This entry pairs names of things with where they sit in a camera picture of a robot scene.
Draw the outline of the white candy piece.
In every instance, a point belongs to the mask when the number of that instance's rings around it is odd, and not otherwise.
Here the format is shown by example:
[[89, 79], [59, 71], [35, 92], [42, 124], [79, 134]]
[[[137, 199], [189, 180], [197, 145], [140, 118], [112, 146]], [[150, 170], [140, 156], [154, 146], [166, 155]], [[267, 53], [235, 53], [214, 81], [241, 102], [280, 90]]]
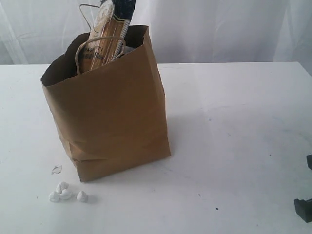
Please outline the white candy piece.
[[78, 202], [85, 203], [88, 200], [88, 195], [86, 194], [85, 191], [79, 191], [77, 196], [76, 196], [76, 199], [77, 199]]
[[56, 192], [56, 191], [52, 191], [49, 194], [48, 199], [49, 199], [50, 202], [59, 202], [59, 200], [60, 200], [59, 193]]
[[60, 182], [57, 186], [56, 186], [56, 192], [61, 194], [63, 190], [68, 189], [69, 184], [65, 181]]
[[71, 198], [71, 196], [72, 196], [72, 192], [68, 189], [62, 190], [60, 195], [59, 195], [61, 200], [68, 200]]

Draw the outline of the spaghetti packet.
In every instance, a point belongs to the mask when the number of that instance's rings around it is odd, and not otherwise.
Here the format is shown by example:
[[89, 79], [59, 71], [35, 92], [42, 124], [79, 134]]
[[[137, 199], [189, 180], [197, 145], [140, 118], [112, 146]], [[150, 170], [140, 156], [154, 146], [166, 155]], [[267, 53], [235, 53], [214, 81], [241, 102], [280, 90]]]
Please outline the spaghetti packet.
[[77, 52], [80, 74], [113, 62], [122, 55], [135, 5], [135, 0], [100, 2], [88, 40]]

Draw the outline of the white blue small packet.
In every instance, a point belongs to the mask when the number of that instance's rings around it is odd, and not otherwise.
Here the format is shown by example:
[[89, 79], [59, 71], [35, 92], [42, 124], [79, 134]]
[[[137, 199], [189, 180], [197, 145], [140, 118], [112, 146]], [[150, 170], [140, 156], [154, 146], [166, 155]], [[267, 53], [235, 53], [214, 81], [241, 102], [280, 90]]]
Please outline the white blue small packet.
[[126, 46], [125, 49], [124, 49], [123, 55], [125, 55], [125, 54], [127, 54], [127, 53], [130, 53], [130, 52], [133, 51], [133, 50], [134, 50], [133, 47]]

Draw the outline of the brown paper bag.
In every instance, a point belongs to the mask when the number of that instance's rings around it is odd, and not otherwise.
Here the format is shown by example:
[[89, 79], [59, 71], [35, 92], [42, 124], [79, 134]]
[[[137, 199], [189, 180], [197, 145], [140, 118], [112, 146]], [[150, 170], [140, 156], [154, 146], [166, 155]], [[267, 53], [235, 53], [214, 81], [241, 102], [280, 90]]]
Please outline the brown paper bag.
[[165, 93], [145, 25], [129, 26], [134, 50], [79, 73], [77, 36], [41, 77], [63, 147], [81, 182], [169, 157]]

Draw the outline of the clear plastic scrap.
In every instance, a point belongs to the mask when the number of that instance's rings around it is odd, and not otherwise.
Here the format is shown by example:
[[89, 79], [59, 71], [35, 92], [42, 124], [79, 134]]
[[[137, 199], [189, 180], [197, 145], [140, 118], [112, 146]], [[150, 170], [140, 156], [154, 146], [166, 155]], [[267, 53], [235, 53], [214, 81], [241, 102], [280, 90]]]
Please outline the clear plastic scrap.
[[62, 172], [62, 165], [60, 166], [55, 166], [52, 171], [51, 171], [51, 174], [52, 175], [58, 175]]

